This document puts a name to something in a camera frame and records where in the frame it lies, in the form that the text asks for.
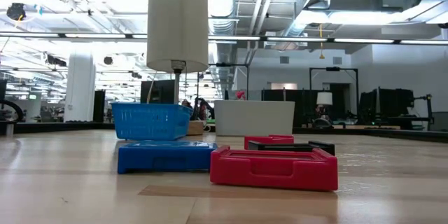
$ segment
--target red plastic crate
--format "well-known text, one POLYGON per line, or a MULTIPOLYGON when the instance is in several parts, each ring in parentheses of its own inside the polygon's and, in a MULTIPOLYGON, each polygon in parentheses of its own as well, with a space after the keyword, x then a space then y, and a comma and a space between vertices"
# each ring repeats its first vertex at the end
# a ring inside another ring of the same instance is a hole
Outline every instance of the red plastic crate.
POLYGON ((337 190, 337 158, 318 148, 297 153, 221 146, 211 153, 210 181, 235 186, 337 190))
POLYGON ((256 141, 262 144, 294 144, 294 136, 291 135, 245 136, 244 150, 249 149, 249 141, 256 141))

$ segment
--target black monitor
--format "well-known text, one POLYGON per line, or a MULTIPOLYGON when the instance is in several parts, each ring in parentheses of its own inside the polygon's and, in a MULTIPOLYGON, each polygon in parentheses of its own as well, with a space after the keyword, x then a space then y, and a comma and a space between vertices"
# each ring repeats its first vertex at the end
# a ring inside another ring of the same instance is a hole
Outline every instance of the black monitor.
MULTIPOLYGON (((152 81, 142 81, 140 91, 140 102, 146 103, 152 81)), ((173 104, 174 103, 174 80, 154 81, 149 103, 173 104)))
POLYGON ((379 88, 379 108, 383 116, 407 115, 408 107, 414 107, 412 90, 379 88))

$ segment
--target blue plastic basket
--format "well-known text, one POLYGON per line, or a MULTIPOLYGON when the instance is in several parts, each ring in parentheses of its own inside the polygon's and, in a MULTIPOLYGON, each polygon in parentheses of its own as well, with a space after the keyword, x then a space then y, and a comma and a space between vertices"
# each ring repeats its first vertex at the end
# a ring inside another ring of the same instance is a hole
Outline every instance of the blue plastic basket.
POLYGON ((178 104, 112 103, 119 139, 175 140, 184 137, 193 110, 178 104))

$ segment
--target wooden table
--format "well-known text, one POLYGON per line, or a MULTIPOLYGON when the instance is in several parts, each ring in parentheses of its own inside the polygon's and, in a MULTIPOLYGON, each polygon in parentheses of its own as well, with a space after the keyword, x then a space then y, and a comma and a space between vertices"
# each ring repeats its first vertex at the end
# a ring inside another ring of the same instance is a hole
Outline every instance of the wooden table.
MULTIPOLYGON (((447 144, 373 136, 295 138, 336 144, 337 192, 212 185, 206 172, 117 175, 117 149, 126 142, 113 130, 2 138, 0 222, 448 223, 447 144)), ((234 149, 244 145, 242 137, 188 139, 234 149)))

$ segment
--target computer monitor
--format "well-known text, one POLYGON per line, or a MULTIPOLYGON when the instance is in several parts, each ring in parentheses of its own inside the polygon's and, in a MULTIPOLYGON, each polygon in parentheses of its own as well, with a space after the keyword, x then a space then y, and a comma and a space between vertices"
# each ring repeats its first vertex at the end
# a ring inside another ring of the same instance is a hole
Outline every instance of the computer monitor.
MULTIPOLYGON (((140 91, 140 102, 146 103, 152 81, 142 81, 140 91)), ((174 103, 174 80, 156 80, 151 91, 149 103, 173 104, 174 103)))

